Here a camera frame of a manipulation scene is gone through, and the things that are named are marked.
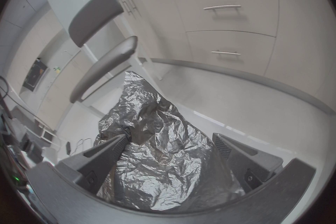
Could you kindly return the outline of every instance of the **ceiling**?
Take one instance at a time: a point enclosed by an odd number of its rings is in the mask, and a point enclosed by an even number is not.
[[[11,50],[25,24],[47,0],[9,0],[0,20],[0,75]]]

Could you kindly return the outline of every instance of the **metal handle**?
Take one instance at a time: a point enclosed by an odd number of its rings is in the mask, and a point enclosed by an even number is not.
[[[211,51],[211,53],[229,54],[229,55],[241,55],[241,53],[237,53],[237,52],[226,52],[226,51]]]
[[[203,8],[204,10],[208,9],[217,9],[217,8],[240,8],[242,5],[224,5],[224,6],[213,6],[213,7],[207,7]]]
[[[131,4],[131,7],[132,7],[133,9],[136,9],[136,8],[137,8],[137,6],[134,4],[133,0],[128,0],[128,1],[129,1],[129,3]]]
[[[126,11],[128,12],[128,14],[132,13],[131,9],[129,8],[128,4],[125,1],[122,1]]]

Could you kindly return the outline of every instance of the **floor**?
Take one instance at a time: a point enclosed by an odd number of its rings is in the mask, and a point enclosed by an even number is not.
[[[328,149],[329,116],[300,99],[258,83],[190,67],[154,65],[163,77],[155,81],[165,97],[209,138],[213,132],[223,133],[282,157],[284,165],[292,158],[300,158],[317,169],[304,197],[284,221],[291,223],[305,208],[320,177]],[[121,90],[114,89],[93,106],[107,113],[120,95]],[[98,117],[74,104],[57,136],[70,141],[71,152],[77,147],[78,153],[91,147],[98,134],[98,121]],[[90,139],[81,144],[80,139],[86,138]],[[64,142],[58,158],[65,157]]]

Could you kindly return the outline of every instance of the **crumpled foil bag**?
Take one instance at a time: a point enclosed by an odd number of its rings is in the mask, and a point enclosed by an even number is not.
[[[244,195],[212,141],[144,78],[125,72],[119,102],[99,122],[95,145],[131,135],[97,196],[146,211],[196,211]]]

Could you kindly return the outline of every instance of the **drawer handle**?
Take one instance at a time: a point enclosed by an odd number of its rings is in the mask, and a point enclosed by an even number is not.
[[[229,55],[241,55],[241,53],[237,53],[237,52],[226,52],[226,51],[211,51],[211,53],[229,54]]]
[[[137,8],[137,6],[134,4],[133,0],[128,0],[128,1],[129,1],[129,3],[131,4],[131,7],[132,7],[133,9],[136,9],[136,8]]]
[[[213,6],[213,7],[207,7],[203,8],[204,10],[209,9],[217,9],[217,8],[240,8],[242,5],[224,5],[224,6]]]
[[[128,12],[128,14],[132,13],[131,9],[129,8],[128,4],[125,1],[122,1],[126,11]]]

